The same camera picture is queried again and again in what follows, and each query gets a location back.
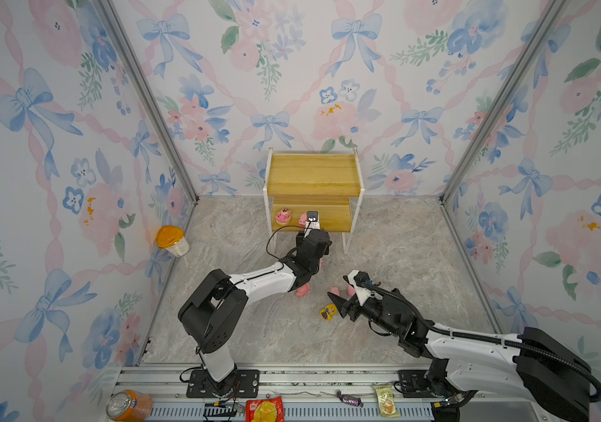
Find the pink bear toy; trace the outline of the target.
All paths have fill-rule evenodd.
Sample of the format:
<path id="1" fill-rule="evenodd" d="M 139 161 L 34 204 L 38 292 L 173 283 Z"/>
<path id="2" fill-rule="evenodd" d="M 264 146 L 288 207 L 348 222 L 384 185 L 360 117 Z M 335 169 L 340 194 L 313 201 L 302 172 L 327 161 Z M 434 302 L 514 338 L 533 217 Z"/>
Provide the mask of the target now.
<path id="1" fill-rule="evenodd" d="M 286 226 L 292 219 L 292 211 L 283 207 L 280 211 L 277 212 L 275 216 L 275 222 L 279 226 Z"/>

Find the pink toy with blue bow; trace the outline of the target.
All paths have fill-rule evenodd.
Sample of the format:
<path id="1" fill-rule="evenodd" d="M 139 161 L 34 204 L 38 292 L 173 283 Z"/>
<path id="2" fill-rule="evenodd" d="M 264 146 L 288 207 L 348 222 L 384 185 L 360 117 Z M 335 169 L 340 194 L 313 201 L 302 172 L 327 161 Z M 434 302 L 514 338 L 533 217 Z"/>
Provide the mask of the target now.
<path id="1" fill-rule="evenodd" d="M 307 283 L 307 284 L 301 286 L 300 288 L 298 288 L 295 291 L 295 295 L 297 295 L 298 297 L 304 297 L 309 293 L 309 291 L 310 291 L 310 285 L 309 285 L 309 283 Z"/>

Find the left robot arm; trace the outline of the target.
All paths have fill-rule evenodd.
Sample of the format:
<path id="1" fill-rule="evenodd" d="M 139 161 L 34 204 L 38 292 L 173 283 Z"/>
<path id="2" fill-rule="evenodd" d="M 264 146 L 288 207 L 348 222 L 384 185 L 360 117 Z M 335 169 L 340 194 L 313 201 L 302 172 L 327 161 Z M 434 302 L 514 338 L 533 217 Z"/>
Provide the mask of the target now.
<path id="1" fill-rule="evenodd" d="M 186 397 L 254 398 L 260 372 L 239 369 L 229 350 L 229 340 L 245 308 L 265 298 L 295 292 L 319 272 L 329 253 L 326 230 L 308 228 L 296 237 L 296 246 L 274 264 L 247 274 L 229 275 L 215 269 L 180 308 L 177 318 L 196 344 L 201 365 L 190 370 Z"/>

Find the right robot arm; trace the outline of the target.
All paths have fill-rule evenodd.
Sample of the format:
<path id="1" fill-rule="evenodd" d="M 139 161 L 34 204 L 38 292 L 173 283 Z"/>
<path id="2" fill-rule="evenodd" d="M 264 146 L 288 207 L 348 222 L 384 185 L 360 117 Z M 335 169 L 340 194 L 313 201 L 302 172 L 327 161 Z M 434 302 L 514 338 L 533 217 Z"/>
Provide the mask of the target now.
<path id="1" fill-rule="evenodd" d="M 365 300 L 329 295 L 341 318 L 364 317 L 381 337 L 395 337 L 428 369 L 402 372 L 406 397 L 436 401 L 437 420 L 457 421 L 462 407 L 478 393 L 497 393 L 538 404 L 564 421 L 587 421 L 590 406 L 601 402 L 601 381 L 589 365 L 540 329 L 521 334 L 463 332 L 422 317 L 398 290 L 373 288 Z"/>

